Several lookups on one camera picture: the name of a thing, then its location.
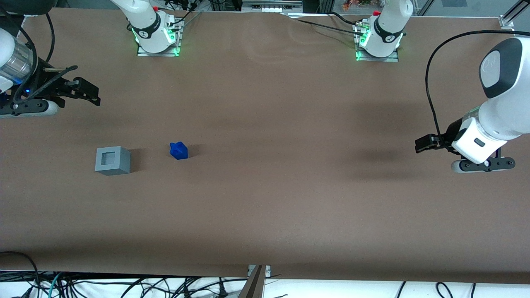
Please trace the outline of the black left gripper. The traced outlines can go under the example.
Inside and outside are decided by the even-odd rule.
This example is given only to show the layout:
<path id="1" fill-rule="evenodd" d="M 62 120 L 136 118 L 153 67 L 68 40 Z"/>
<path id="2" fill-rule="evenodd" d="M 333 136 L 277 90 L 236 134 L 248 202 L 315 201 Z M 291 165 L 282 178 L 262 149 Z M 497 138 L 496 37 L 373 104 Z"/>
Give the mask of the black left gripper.
<path id="1" fill-rule="evenodd" d="M 422 153 L 423 151 L 429 150 L 441 150 L 452 147 L 452 142 L 455 141 L 463 119 L 459 118 L 448 125 L 446 132 L 443 134 L 443 138 L 437 134 L 427 134 L 415 141 L 416 154 Z"/>

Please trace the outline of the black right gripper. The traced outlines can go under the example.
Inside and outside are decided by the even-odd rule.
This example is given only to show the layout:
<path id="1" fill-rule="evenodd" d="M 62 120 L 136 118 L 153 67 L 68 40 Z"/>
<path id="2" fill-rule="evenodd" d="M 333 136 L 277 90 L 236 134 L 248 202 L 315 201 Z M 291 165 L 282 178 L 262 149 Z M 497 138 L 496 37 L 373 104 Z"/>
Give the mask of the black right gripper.
<path id="1" fill-rule="evenodd" d="M 69 97 L 72 99 L 83 99 L 95 106 L 101 105 L 99 88 L 82 77 L 75 77 L 72 81 L 63 79 L 53 79 L 64 72 L 66 68 L 57 68 L 47 62 L 38 62 L 35 72 L 29 77 L 25 87 L 21 88 L 22 94 L 19 97 L 21 102 L 32 94 L 34 98 L 51 99 L 59 97 Z"/>

